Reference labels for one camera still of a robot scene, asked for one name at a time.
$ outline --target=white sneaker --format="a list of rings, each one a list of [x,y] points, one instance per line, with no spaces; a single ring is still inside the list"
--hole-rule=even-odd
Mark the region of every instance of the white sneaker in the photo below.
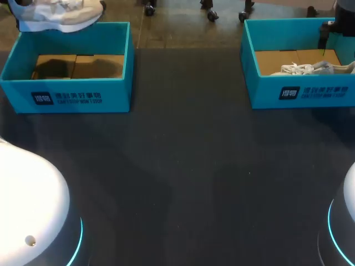
[[[355,74],[355,62],[350,65],[332,65],[326,61],[321,61],[314,65],[283,65],[281,72],[276,75],[330,75],[330,74]]]
[[[28,6],[20,6],[15,0],[8,3],[20,32],[76,32],[95,23],[106,7],[100,0],[33,0]]]

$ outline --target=white shoelace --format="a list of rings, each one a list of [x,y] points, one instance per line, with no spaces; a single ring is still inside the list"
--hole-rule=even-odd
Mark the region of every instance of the white shoelace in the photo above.
[[[312,74],[314,68],[312,65],[297,65],[292,62],[292,65],[283,65],[281,67],[282,73],[289,73],[291,75]]]

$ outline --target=caster wheel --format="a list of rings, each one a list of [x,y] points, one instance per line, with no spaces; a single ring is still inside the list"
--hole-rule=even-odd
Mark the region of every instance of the caster wheel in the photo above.
[[[150,3],[148,3],[146,6],[145,6],[145,9],[144,9],[144,13],[147,17],[151,17],[154,15],[154,12],[155,12],[155,8],[153,6],[150,5]]]
[[[318,10],[316,10],[313,6],[307,8],[307,18],[315,18],[319,15]]]
[[[217,15],[216,11],[209,9],[207,13],[207,18],[209,19],[210,22],[214,22],[216,19],[219,19],[219,16]]]
[[[239,13],[239,20],[241,23],[244,23],[245,19],[249,18],[249,14],[246,12],[240,12]]]

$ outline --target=glowing blue led strip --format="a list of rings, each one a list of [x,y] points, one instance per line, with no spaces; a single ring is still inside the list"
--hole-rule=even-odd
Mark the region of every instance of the glowing blue led strip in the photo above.
[[[82,226],[82,231],[81,231],[81,233],[80,233],[79,243],[78,243],[77,249],[76,249],[75,252],[74,252],[74,255],[72,256],[72,258],[71,258],[70,261],[68,262],[67,266],[70,266],[70,265],[73,263],[75,257],[77,256],[77,254],[78,254],[78,252],[79,252],[80,246],[82,245],[83,230],[84,230],[84,228],[83,228],[83,220],[82,220],[81,218],[80,218],[80,224],[81,224],[81,226]]]
[[[343,256],[343,258],[351,265],[351,266],[355,266],[354,264],[351,263],[351,261],[344,255],[344,253],[340,250],[337,242],[335,242],[334,236],[332,234],[332,230],[331,230],[331,207],[332,207],[333,201],[331,203],[331,205],[329,206],[329,211],[328,211],[328,228],[329,228],[329,232],[331,234],[331,238],[333,240],[333,243],[335,245],[335,247],[338,249],[339,253],[341,254],[341,256]]]

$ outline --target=dark table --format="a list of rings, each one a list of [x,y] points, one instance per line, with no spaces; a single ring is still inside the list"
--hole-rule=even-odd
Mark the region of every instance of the dark table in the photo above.
[[[319,265],[354,161],[353,110],[252,110],[238,49],[138,50],[128,114],[0,107],[0,135],[67,180],[93,266]]]

